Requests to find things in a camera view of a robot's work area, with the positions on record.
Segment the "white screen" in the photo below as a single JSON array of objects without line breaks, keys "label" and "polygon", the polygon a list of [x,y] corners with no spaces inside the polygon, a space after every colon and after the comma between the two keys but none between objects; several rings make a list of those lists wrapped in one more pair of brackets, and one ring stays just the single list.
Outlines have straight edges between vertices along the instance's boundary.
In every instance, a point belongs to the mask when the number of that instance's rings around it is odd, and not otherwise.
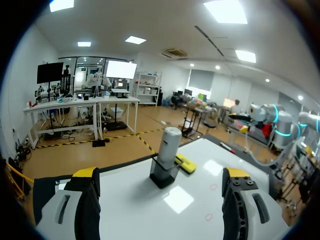
[{"label": "white screen", "polygon": [[137,64],[124,61],[109,61],[106,69],[106,77],[133,79]]}]

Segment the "floor tape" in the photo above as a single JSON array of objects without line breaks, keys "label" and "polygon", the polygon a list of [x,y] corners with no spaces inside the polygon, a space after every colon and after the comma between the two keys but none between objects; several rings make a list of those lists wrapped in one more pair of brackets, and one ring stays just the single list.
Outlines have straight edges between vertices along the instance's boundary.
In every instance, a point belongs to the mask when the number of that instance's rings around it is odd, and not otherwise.
[{"label": "floor tape", "polygon": [[151,148],[151,146],[150,146],[142,137],[140,137],[139,134],[137,134],[136,136],[151,150],[151,152],[152,152],[153,154],[156,153],[156,151],[154,151],[154,150]]},{"label": "floor tape", "polygon": [[[138,133],[131,133],[131,134],[122,135],[122,136],[107,136],[107,137],[105,137],[105,139],[109,139],[109,140],[111,140],[111,139],[121,139],[121,138],[129,137],[129,136],[137,136],[138,137],[138,135],[140,135],[140,134],[148,134],[148,133],[158,132],[158,131],[161,131],[161,130],[164,130],[164,128],[159,128],[159,129],[151,130],[151,131],[142,131],[142,132],[138,132]],[[50,147],[61,147],[61,146],[65,146],[65,145],[76,145],[76,144],[92,143],[93,141],[94,140],[86,140],[86,141],[78,141],[78,142],[66,142],[66,143],[60,143],[60,144],[36,146],[35,148],[36,149],[45,149],[45,148],[50,148]]]}]

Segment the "red circle mark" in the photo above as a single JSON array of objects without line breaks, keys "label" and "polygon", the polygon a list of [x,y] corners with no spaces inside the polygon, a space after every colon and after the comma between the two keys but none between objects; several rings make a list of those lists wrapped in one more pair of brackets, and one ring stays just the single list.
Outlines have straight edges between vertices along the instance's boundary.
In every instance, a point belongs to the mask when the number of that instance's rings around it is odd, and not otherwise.
[{"label": "red circle mark", "polygon": [[211,189],[211,190],[216,190],[217,187],[218,187],[218,185],[215,184],[215,183],[210,185],[210,189]]},{"label": "red circle mark", "polygon": [[211,213],[208,213],[207,215],[205,215],[204,219],[209,222],[214,218],[214,216]]}]

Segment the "black stool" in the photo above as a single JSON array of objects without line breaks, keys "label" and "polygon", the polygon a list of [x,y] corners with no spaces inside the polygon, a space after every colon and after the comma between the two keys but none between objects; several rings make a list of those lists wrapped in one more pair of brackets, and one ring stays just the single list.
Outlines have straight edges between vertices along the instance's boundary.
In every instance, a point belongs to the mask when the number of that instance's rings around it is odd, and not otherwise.
[{"label": "black stool", "polygon": [[216,128],[216,125],[214,125],[214,124],[212,124],[210,122],[207,122],[207,121],[203,122],[203,125],[208,127],[206,132],[205,132],[205,134],[207,134],[209,132],[209,129],[215,129]]}]

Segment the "white table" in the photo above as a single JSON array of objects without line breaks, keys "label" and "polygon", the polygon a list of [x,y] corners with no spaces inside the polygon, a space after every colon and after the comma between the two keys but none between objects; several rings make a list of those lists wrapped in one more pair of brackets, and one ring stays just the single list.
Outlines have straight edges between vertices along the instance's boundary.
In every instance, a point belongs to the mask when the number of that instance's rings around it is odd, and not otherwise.
[{"label": "white table", "polygon": [[[197,169],[191,175],[180,170],[175,182],[163,189],[149,178],[152,159],[100,174],[102,240],[222,240],[224,167],[244,169],[259,189],[269,191],[265,172],[208,139],[181,146],[177,153],[196,163]],[[64,189],[67,181],[57,189]]]},{"label": "white table", "polygon": [[[91,125],[60,127],[60,128],[40,130],[40,131],[36,130],[35,112],[42,112],[42,111],[46,111],[46,110],[59,109],[59,113],[60,113],[60,109],[63,109],[63,108],[85,107],[85,106],[92,106],[93,107],[93,124],[91,124]],[[32,128],[34,129],[34,133],[35,133],[34,134],[35,140],[33,140],[33,138],[32,138],[31,130],[29,130],[28,136],[29,136],[29,141],[30,141],[33,149],[36,148],[36,144],[39,140],[38,134],[44,134],[44,133],[55,133],[55,132],[63,132],[63,131],[68,131],[68,130],[93,128],[94,138],[95,138],[95,140],[98,140],[97,99],[96,98],[90,98],[89,100],[75,98],[75,99],[71,100],[70,102],[62,102],[62,103],[58,103],[57,101],[48,101],[48,102],[44,102],[44,103],[38,103],[38,105],[36,105],[34,107],[25,108],[22,111],[24,112],[24,115],[26,117],[28,117],[28,114],[30,114],[30,116],[31,116]]]},{"label": "white table", "polygon": [[[99,119],[98,119],[98,130],[101,139],[103,139],[103,132],[102,132],[102,121],[101,121],[101,105],[102,104],[127,104],[127,111],[126,111],[126,125],[127,127],[133,132],[136,133],[136,126],[137,126],[137,113],[138,113],[138,102],[140,101],[138,98],[128,96],[128,98],[117,98],[116,96],[110,97],[96,97],[95,98],[98,102],[99,108]],[[130,103],[135,103],[135,114],[134,114],[134,127],[133,129],[129,126],[129,109]]]}]

